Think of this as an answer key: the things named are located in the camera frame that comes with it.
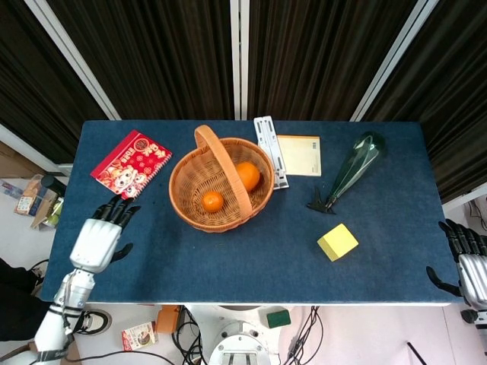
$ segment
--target orange object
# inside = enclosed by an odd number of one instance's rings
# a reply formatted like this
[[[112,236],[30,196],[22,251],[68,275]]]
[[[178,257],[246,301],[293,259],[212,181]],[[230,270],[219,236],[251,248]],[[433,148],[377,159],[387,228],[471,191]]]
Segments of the orange object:
[[[208,213],[215,213],[223,207],[223,196],[219,192],[207,192],[203,195],[203,208]]]
[[[251,192],[253,188],[257,186],[260,180],[260,171],[256,165],[250,162],[242,162],[237,166],[237,173],[242,180],[243,186],[248,192]]]
[[[179,317],[180,306],[162,306],[162,310],[158,313],[158,321],[155,326],[156,332],[174,333]]]

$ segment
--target wicker basket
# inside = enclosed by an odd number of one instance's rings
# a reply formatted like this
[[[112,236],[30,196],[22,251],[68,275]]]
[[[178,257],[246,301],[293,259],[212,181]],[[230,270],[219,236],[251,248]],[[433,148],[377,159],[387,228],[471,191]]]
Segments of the wicker basket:
[[[269,201],[274,173],[266,153],[240,138],[218,139],[207,126],[195,130],[196,147],[174,167],[169,180],[170,202],[176,213],[193,227],[209,233],[225,232],[248,221]],[[249,161],[260,171],[259,184],[247,193],[235,164]],[[216,213],[203,209],[202,197],[220,192],[223,208]]]

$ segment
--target orange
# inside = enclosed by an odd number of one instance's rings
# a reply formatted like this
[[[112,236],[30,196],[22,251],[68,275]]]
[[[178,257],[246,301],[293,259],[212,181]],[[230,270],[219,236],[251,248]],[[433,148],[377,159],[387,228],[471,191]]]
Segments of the orange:
[[[245,189],[250,192],[257,186],[260,180],[260,171],[256,165],[250,162],[241,162],[237,166],[237,173],[242,180]]]
[[[203,195],[202,205],[208,213],[215,213],[223,207],[223,196],[219,192],[207,192]]]

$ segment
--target black curtain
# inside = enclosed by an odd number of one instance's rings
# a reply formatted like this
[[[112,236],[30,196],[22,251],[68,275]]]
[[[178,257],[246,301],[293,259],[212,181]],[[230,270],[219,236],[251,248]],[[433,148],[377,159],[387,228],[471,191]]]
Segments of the black curtain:
[[[49,0],[123,119],[233,119],[228,0]]]
[[[24,2],[0,1],[0,123],[55,163],[106,116]]]
[[[422,124],[448,201],[487,181],[487,2],[440,1],[366,120]]]
[[[416,0],[252,0],[248,116],[349,120]]]

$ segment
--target green sponge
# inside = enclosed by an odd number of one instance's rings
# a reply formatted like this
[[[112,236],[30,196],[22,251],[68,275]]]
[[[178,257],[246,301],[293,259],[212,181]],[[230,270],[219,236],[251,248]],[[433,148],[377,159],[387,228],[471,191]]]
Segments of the green sponge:
[[[290,325],[291,318],[289,317],[289,311],[284,309],[279,312],[269,313],[267,315],[267,323],[269,324],[270,329],[281,327],[283,325]]]

